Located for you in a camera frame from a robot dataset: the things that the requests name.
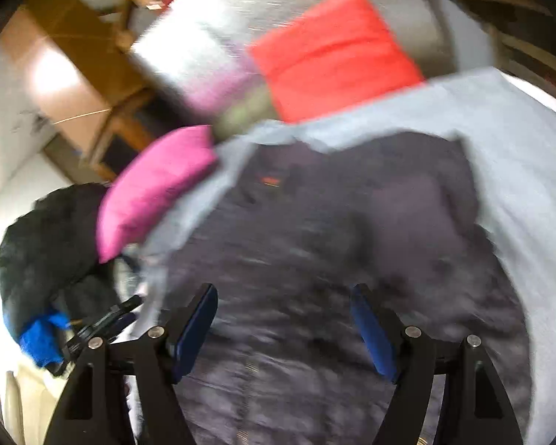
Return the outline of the silver foil insulation mat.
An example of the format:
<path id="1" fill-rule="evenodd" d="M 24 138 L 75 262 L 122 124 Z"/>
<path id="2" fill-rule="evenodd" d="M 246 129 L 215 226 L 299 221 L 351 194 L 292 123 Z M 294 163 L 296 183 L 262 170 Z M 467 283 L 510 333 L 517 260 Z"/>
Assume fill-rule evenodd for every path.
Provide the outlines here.
<path id="1" fill-rule="evenodd" d="M 271 103 L 249 44 L 321 1 L 173 0 L 129 54 L 167 99 L 195 115 L 258 119 Z M 423 75 L 451 71 L 450 45 L 429 0 L 371 4 Z"/>

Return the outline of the wooden chair frame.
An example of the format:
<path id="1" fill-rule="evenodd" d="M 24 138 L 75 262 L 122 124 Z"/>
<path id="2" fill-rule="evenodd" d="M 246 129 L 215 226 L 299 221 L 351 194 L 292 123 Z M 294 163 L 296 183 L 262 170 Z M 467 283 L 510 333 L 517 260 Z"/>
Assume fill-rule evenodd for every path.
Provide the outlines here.
<path id="1" fill-rule="evenodd" d="M 113 23 L 113 42 L 123 53 L 130 51 L 136 41 L 136 35 L 129 28 L 132 13 L 137 9 L 145 9 L 156 14 L 166 7 L 162 0 L 122 0 L 118 6 L 118 18 Z"/>

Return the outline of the blue garment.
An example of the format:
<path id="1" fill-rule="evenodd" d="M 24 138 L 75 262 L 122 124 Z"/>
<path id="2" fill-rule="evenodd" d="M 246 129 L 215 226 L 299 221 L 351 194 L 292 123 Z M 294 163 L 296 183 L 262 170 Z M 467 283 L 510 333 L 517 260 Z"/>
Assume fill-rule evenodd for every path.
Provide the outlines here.
<path id="1" fill-rule="evenodd" d="M 19 346 L 36 367 L 61 365 L 64 356 L 57 333 L 70 329 L 70 319 L 65 313 L 52 310 L 42 314 L 21 333 Z"/>

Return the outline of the grey bed sheet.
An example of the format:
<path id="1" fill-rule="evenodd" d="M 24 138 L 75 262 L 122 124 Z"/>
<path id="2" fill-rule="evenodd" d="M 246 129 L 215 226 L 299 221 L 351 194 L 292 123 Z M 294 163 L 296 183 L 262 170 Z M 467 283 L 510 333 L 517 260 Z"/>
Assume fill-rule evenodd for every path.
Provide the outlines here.
<path id="1" fill-rule="evenodd" d="M 322 154 L 412 132 L 459 139 L 479 197 L 478 224 L 524 310 L 530 347 L 529 444 L 556 437 L 556 113 L 500 72 L 469 72 L 334 116 L 286 126 L 270 122 L 217 146 L 216 171 L 175 203 L 148 237 L 147 276 L 158 286 L 152 317 L 162 322 L 159 258 L 183 244 L 235 184 L 260 146 L 304 143 Z"/>

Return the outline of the pile of dark clothes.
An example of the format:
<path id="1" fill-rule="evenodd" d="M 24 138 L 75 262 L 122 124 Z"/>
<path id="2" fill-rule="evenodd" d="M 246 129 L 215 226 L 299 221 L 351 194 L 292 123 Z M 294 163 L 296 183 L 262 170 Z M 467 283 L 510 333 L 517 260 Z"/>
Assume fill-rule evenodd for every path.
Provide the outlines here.
<path id="1" fill-rule="evenodd" d="M 14 340 L 51 310 L 92 319 L 121 302 L 113 263 L 99 261 L 96 221 L 107 188 L 71 185 L 35 202 L 0 245 L 0 295 Z"/>

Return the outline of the black quilted puffer jacket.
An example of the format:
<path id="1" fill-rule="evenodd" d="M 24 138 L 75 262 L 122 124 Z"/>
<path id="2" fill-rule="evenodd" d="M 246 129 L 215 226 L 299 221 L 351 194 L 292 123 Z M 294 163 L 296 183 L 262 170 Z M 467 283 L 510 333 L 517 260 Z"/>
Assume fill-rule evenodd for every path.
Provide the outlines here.
<path id="1" fill-rule="evenodd" d="M 480 336 L 518 424 L 530 416 L 523 306 L 478 224 L 461 140 L 394 133 L 322 154 L 260 146 L 185 243 L 158 259 L 162 316 L 215 285 L 176 392 L 199 444 L 367 444 L 393 386 L 350 312 L 363 282 L 406 324 Z"/>

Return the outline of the beige leather sofa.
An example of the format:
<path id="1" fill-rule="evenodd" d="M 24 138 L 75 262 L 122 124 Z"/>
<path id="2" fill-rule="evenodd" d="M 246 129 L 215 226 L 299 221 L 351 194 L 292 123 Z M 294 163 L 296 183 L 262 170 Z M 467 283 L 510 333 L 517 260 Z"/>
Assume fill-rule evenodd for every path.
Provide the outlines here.
<path id="1" fill-rule="evenodd" d="M 43 444 L 66 378 L 31 362 L 0 374 L 0 420 L 17 444 Z"/>

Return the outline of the magenta pillow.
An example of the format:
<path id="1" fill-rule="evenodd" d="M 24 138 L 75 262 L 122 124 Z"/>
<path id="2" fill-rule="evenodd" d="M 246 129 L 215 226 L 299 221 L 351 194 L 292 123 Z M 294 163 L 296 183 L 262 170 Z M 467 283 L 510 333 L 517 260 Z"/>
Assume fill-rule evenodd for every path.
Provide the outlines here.
<path id="1" fill-rule="evenodd" d="M 101 263 L 139 243 L 177 198 L 216 167 L 208 125 L 186 126 L 154 141 L 111 184 L 100 204 L 96 249 Z"/>

